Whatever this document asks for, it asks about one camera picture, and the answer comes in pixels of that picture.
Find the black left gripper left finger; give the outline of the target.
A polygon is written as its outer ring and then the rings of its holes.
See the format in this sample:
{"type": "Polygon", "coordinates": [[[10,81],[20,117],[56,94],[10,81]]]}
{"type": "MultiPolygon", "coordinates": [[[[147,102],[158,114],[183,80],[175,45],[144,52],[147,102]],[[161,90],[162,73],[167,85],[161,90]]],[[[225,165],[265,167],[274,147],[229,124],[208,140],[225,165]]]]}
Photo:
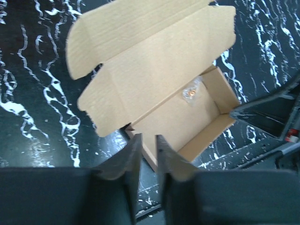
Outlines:
{"type": "Polygon", "coordinates": [[[134,225],[142,142],[93,168],[1,168],[1,224],[134,225]]]}

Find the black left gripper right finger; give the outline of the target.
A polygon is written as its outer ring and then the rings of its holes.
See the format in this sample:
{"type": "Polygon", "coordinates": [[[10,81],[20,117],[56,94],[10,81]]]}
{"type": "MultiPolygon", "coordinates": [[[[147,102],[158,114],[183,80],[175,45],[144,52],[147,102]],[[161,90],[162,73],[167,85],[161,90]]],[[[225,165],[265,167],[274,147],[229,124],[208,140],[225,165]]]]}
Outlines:
{"type": "Polygon", "coordinates": [[[168,225],[297,225],[300,181],[289,170],[201,170],[156,136],[168,225]]]}

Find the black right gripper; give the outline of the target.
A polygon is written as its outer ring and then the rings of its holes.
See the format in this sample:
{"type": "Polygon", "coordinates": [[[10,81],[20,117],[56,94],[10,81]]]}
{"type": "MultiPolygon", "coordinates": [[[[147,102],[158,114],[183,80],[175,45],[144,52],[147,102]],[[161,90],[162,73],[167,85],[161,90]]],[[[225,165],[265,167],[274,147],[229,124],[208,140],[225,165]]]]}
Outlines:
{"type": "Polygon", "coordinates": [[[235,107],[230,117],[282,141],[300,141],[300,76],[264,97],[235,107]]]}

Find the small clear packet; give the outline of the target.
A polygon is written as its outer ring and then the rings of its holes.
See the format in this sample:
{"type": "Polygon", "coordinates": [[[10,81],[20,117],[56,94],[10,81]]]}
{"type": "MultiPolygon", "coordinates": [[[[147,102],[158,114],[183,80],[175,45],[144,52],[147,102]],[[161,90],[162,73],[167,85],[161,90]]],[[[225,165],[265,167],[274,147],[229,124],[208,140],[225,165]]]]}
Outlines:
{"type": "Polygon", "coordinates": [[[200,86],[202,84],[201,76],[197,76],[189,82],[182,90],[182,98],[190,105],[193,106],[199,96],[200,86]]]}

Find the brown cardboard box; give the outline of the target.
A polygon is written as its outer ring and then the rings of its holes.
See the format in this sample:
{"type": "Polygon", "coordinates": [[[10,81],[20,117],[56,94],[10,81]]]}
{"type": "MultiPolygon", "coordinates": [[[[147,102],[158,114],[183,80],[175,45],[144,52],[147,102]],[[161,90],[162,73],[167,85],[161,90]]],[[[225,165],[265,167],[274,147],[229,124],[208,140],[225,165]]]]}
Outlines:
{"type": "Polygon", "coordinates": [[[235,123],[239,105],[213,65],[236,40],[236,9],[208,0],[115,0],[79,16],[66,39],[72,79],[99,71],[77,105],[100,137],[126,127],[142,134],[143,156],[158,167],[156,135],[193,161],[235,123]],[[201,76],[193,106],[182,90],[201,76]]]}

